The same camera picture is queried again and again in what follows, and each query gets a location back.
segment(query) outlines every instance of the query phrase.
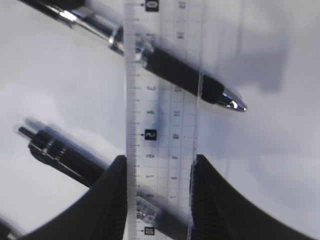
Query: ballpoint pen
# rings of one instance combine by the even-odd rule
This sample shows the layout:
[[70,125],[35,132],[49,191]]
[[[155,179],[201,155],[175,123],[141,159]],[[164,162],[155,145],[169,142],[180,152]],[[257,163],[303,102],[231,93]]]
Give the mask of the ballpoint pen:
[[[104,39],[113,51],[121,55],[125,53],[123,28],[88,8],[85,0],[20,1],[71,28],[80,26]],[[195,96],[198,95],[198,70],[142,38],[137,38],[135,50],[136,61],[147,71]],[[238,112],[247,110],[246,104],[239,97],[208,75],[202,76],[201,98],[210,104],[218,104]]]
[[[37,160],[57,169],[89,188],[105,172],[103,167],[98,166],[92,160],[83,156],[74,147],[63,143],[44,130],[34,133],[21,126],[18,132],[30,139],[28,147],[30,153]],[[149,200],[146,200],[144,194],[138,193],[136,205],[137,219],[151,225],[173,240],[187,239],[188,226],[165,209],[161,209]]]

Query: pen tip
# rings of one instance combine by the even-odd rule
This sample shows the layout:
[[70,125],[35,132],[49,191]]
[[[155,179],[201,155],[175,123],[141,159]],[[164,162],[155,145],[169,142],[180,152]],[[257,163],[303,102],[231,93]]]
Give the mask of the pen tip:
[[248,109],[247,105],[227,88],[224,88],[217,104],[237,112],[245,112]]

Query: white surface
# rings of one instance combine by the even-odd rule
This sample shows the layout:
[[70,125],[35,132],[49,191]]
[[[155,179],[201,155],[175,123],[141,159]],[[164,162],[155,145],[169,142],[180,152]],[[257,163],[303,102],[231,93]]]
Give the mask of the white surface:
[[[121,16],[121,3],[99,3]],[[201,104],[199,153],[263,210],[320,238],[319,3],[207,4],[203,68],[248,111]],[[86,188],[35,161],[14,126],[54,124],[109,163],[125,151],[125,68],[99,41],[18,1],[1,1],[0,18],[0,213],[26,233]]]

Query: clear plastic ruler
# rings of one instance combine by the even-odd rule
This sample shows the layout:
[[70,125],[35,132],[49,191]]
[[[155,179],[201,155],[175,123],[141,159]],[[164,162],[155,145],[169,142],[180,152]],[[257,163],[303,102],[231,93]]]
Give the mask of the clear plastic ruler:
[[139,57],[143,43],[199,67],[203,0],[124,2],[128,238],[187,239],[197,98],[144,69]]

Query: black pen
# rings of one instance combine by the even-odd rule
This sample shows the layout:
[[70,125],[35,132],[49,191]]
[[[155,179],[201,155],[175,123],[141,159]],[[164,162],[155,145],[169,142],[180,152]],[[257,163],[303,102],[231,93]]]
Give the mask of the black pen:
[[[65,144],[52,134],[40,130],[30,131],[20,127],[18,132],[27,137],[30,153],[40,162],[91,188],[106,169],[85,157],[70,144]],[[176,216],[145,199],[145,194],[136,197],[136,217],[173,240],[186,240],[188,226]]]
[[[121,55],[125,53],[123,28],[86,7],[85,0],[20,1],[71,28],[80,26],[106,40],[110,49],[115,52]],[[145,39],[138,39],[135,47],[136,61],[140,62],[147,71],[195,96],[198,95],[198,70]],[[208,75],[202,77],[201,98],[204,101],[238,112],[247,110],[246,104],[222,83]]]

